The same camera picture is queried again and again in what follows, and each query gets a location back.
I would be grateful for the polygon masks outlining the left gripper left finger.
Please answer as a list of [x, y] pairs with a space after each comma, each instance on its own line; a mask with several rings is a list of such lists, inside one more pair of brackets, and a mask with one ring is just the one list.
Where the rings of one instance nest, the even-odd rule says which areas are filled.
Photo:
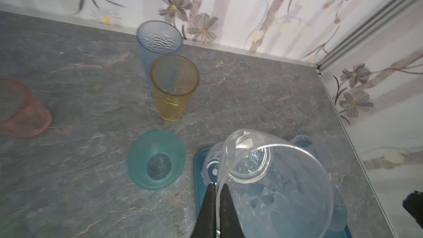
[[216, 187], [209, 184], [190, 238], [216, 238]]

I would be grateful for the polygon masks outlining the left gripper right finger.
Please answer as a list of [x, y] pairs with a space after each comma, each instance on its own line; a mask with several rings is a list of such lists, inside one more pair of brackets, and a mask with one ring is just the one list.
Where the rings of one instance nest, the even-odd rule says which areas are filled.
[[221, 238], [245, 238], [227, 184], [220, 193], [219, 213]]

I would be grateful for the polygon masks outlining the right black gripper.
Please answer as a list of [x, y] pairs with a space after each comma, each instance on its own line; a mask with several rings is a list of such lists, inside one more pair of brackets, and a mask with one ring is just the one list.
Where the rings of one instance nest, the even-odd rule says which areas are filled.
[[403, 208], [423, 228], [423, 193], [421, 191], [414, 191], [409, 194], [403, 201]]

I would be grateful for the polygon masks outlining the teal plastic tray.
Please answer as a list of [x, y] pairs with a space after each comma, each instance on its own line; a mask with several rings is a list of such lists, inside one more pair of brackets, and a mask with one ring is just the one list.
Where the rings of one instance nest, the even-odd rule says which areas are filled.
[[[199, 152], [195, 160], [195, 182], [196, 182], [196, 196], [197, 196], [197, 210], [200, 211], [207, 187], [203, 183], [202, 178], [202, 168], [204, 164], [204, 160], [206, 155], [211, 147], [205, 148]], [[344, 230], [340, 232], [330, 231], [328, 230], [325, 235], [326, 238], [350, 238], [351, 233], [349, 231], [348, 226], [344, 228]]]

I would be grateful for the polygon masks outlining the yellow tall plastic cup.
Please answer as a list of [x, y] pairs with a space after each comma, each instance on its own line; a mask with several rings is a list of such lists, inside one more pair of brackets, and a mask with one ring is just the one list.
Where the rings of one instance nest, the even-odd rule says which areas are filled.
[[181, 55], [162, 56], [153, 62], [150, 78], [161, 117], [171, 122], [181, 119], [200, 84], [196, 65]]

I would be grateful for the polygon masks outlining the blue tall plastic cup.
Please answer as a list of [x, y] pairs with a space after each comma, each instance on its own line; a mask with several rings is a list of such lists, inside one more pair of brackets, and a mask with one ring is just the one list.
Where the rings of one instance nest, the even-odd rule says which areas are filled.
[[153, 62], [165, 55], [178, 55], [184, 43], [175, 26], [160, 20], [142, 23], [136, 31], [147, 85], [151, 88], [150, 69]]

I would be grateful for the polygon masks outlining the clear faceted glass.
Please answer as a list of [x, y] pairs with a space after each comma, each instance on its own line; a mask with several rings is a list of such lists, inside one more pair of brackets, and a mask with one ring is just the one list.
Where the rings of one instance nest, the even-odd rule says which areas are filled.
[[207, 187], [209, 184], [217, 183], [219, 160], [224, 142], [219, 142], [208, 151], [202, 168], [203, 183]]
[[302, 147], [304, 149], [313, 145], [313, 141], [308, 136], [298, 135], [289, 141], [291, 144], [294, 144], [298, 147]]

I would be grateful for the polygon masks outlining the green tall plastic cup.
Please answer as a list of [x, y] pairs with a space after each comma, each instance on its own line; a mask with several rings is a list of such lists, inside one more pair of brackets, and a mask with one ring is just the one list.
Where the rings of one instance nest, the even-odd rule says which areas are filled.
[[138, 187], [156, 191], [173, 184], [185, 162], [186, 147], [179, 136], [167, 130], [152, 130], [132, 145], [127, 171]]

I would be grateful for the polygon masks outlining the pink small plastic cup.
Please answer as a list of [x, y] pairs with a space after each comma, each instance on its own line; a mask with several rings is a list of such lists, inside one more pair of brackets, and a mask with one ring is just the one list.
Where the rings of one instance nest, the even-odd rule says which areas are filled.
[[1, 135], [34, 137], [52, 122], [52, 114], [22, 83], [1, 79]]

